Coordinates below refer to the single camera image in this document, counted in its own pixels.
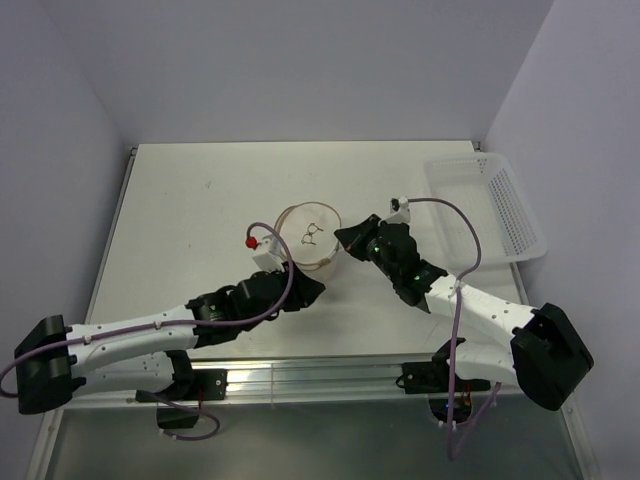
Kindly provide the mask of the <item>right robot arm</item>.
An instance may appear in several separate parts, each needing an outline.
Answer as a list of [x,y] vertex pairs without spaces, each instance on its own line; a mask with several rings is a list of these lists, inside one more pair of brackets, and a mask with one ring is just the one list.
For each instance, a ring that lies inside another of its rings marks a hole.
[[408,224],[372,215],[334,235],[351,257],[373,263],[404,303],[458,319],[495,341],[493,347],[455,345],[455,355],[432,368],[441,388],[477,379],[517,385],[538,406],[557,411],[593,368],[593,356],[560,307],[513,303],[458,281],[420,257]]

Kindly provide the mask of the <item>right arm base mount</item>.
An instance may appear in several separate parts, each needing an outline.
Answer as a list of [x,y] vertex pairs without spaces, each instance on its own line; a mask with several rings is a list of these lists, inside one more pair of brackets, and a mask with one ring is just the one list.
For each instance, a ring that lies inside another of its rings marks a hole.
[[[406,362],[401,365],[402,373],[395,380],[395,385],[407,395],[447,394],[449,367],[447,363]],[[472,415],[474,392],[486,392],[491,389],[487,380],[462,380],[455,376],[453,420],[456,423],[466,422]]]

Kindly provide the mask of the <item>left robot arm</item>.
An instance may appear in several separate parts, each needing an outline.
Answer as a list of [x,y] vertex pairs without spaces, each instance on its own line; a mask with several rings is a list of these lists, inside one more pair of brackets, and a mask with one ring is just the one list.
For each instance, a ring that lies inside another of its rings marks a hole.
[[18,411],[35,415],[75,397],[123,390],[181,400],[195,386],[188,351],[308,308],[324,290],[298,268],[261,271],[147,317],[96,325],[45,317],[14,351]]

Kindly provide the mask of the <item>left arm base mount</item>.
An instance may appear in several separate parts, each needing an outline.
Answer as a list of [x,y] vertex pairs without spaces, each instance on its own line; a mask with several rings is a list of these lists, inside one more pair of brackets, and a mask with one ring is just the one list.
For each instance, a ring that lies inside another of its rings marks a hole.
[[[199,441],[215,436],[221,429],[220,420],[204,410],[208,401],[225,398],[227,371],[225,369],[195,370],[186,383],[175,383],[160,392],[138,390],[137,403],[156,403],[156,424],[160,433],[181,441]],[[208,433],[187,435],[200,420],[213,423]]]

